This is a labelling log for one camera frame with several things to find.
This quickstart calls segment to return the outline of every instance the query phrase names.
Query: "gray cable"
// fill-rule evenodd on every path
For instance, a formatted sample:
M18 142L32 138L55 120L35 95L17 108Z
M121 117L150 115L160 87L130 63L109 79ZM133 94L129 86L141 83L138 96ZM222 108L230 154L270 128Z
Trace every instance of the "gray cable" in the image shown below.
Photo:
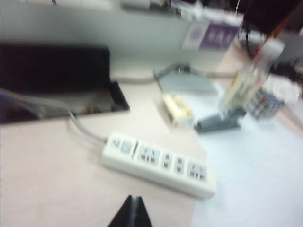
M103 143L107 142L107 138L104 137L99 137L90 131L88 131L75 117L73 114L71 107L59 100L54 100L54 99L48 99L48 98L40 98L40 97L34 97L34 96L26 96L26 95L21 95L3 88L0 88L0 94L4 95L8 98L16 99L18 101L26 102L26 103L31 103L34 105L47 105L47 106L52 106L52 107L57 107L61 108L67 111L69 117L71 118L72 122L78 127L80 131L82 131L84 134L90 136L91 138L101 141Z
M196 69L190 68L190 64L182 64L182 63L176 63L169 65L162 71L158 73L154 73L153 77L150 78L117 78L118 83L126 83L126 84L150 84L153 82L156 82L160 78L164 77L168 73L172 71L177 71L179 73L187 72L187 73L192 73L193 75L196 76L203 76L207 78L212 78L212 79L232 79L235 77L236 73L222 73L222 72L203 72L203 71L198 71Z

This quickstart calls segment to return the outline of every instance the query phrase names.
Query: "power cord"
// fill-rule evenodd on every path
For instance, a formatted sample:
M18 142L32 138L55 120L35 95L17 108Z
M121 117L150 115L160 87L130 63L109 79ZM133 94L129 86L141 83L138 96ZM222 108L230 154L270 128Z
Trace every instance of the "power cord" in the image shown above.
M11 98L11 99L15 99L21 102L26 102L26 103L30 103L30 104L34 104L34 105L46 105L46 106L52 106L52 107L57 107L57 108L61 108L63 110L66 110L69 117L71 118L72 122L78 127L78 129L83 132L84 134L88 135L89 137L102 142L102 143L106 143L107 142L107 138L105 137L100 137L97 136L93 133L91 133L89 130L87 130L76 118L76 116L74 115L74 113L71 110L71 107L59 100L54 100L54 99L48 99L48 98L40 98L40 97L35 97L35 96L26 96L26 95L22 95L22 94L18 94L3 88L0 88L0 95Z
M118 78L116 79L118 83L126 83L126 84L150 84L158 81L160 78L168 75L170 72L175 71L178 73L192 73L196 76L206 76L208 78L213 79L231 79L234 78L236 73L218 73L218 72L202 72L190 67L190 64L187 63L175 63L171 64L162 71L158 73L154 73L151 78Z
M246 30L246 35L245 35L245 47L246 47L246 52L250 58L252 58L252 53L250 52L249 48L249 42L248 42L248 36L250 34L250 30L247 28Z
M235 12L236 16L238 15L238 7L239 7L240 2L241 2L241 0L238 0L238 2L237 2L236 12Z

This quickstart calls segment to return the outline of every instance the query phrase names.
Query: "power strip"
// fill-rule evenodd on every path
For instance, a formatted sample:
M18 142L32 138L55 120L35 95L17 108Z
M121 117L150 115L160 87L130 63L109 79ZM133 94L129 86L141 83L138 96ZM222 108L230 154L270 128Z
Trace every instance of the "power strip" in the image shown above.
M120 133L108 138L101 163L198 198L215 194L214 167Z

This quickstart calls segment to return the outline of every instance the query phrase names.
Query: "black triangular object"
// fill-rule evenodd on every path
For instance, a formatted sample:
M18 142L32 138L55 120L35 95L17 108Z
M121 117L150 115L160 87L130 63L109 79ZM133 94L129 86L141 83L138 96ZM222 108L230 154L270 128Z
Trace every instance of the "black triangular object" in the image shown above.
M152 227L141 197L127 197L108 227Z

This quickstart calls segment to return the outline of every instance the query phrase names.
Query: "paper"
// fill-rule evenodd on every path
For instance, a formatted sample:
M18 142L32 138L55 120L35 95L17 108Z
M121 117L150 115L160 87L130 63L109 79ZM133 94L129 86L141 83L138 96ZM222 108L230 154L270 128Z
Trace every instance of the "paper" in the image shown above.
M183 95L197 118L218 111L218 97ZM216 195L198 200L191 227L300 227L303 139L273 120L246 116L242 129L197 135L216 166Z

